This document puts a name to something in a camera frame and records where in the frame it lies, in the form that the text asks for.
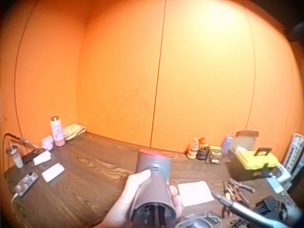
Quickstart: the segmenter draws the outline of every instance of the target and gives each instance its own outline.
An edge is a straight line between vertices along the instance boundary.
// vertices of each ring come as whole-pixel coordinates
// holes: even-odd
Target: wooden desk
[[[46,183],[41,175],[22,197],[14,201],[15,213],[28,228],[83,228],[100,222],[121,194],[126,178],[135,171],[138,149],[136,145],[85,133],[52,150],[52,159],[44,164],[21,169],[16,166],[7,172],[9,189],[30,170],[41,174],[56,163],[65,171]],[[221,165],[189,160],[184,154],[167,152],[173,157],[171,184],[206,181],[210,189],[223,191],[223,181],[230,176]],[[273,194],[266,180],[248,181],[256,189],[254,194],[243,191],[252,205]],[[212,201],[186,207],[183,216],[201,215],[209,211],[221,214],[222,205]]]

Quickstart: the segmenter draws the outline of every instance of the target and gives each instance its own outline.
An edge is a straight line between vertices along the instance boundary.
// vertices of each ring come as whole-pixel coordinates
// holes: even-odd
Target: white card
[[[44,171],[42,173],[42,176],[43,176],[43,178],[44,178],[44,180],[46,182],[49,182],[52,179],[54,179],[56,176],[58,176],[59,174],[61,174],[64,170],[65,170],[65,168],[63,168],[62,165],[60,165],[59,163],[57,163],[56,165],[53,165],[48,170]]]
[[[178,184],[177,186],[183,198],[184,207],[214,200],[207,183],[204,181]]]
[[[34,164],[38,165],[40,163],[46,162],[51,159],[51,153],[49,151],[44,151],[40,155],[38,155],[36,158],[33,159]]]

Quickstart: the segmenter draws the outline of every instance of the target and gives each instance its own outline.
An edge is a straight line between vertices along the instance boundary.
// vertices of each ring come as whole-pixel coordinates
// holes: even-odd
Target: hair dryer
[[[151,170],[151,177],[137,190],[130,214],[132,228],[173,228],[176,212],[167,186],[171,158],[140,150],[136,172],[147,169]]]

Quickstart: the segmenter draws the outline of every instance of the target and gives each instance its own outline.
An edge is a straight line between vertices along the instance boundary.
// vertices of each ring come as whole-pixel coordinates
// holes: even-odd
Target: small container
[[[6,149],[6,153],[10,156],[10,158],[14,161],[18,168],[23,167],[23,160],[19,152],[18,146],[11,145],[9,148]]]
[[[51,128],[55,145],[63,146],[65,144],[65,137],[63,135],[61,121],[58,116],[51,117]]]
[[[233,137],[231,135],[227,135],[224,138],[224,141],[223,141],[223,143],[221,145],[223,154],[227,154],[228,153],[229,149],[232,146],[232,142],[233,142]]]
[[[199,148],[198,153],[196,154],[196,159],[203,161],[206,160],[209,149]]]
[[[44,139],[42,139],[42,148],[46,149],[47,151],[50,151],[53,149],[53,137],[48,135]]]
[[[231,161],[229,172],[237,181],[255,180],[269,177],[278,163],[278,159],[271,153],[271,148],[237,151]]]

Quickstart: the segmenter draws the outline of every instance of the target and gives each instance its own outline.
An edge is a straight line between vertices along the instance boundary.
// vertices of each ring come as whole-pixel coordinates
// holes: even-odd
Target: box
[[[257,151],[236,151],[229,167],[230,175],[237,181],[269,177],[272,169],[279,164],[271,150],[259,148]]]

